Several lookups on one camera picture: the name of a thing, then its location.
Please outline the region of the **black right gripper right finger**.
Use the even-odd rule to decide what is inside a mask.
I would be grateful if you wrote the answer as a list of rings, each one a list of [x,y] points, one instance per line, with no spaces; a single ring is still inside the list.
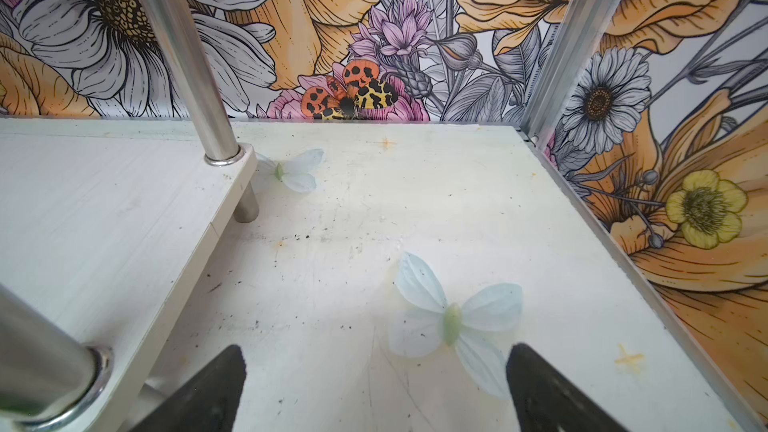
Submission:
[[[522,431],[625,429],[525,343],[511,348],[506,378]]]

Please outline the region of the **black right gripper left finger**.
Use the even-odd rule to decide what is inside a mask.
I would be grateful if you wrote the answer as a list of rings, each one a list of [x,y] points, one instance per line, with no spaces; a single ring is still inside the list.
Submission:
[[[246,376],[241,348],[230,345],[131,431],[232,431]]]

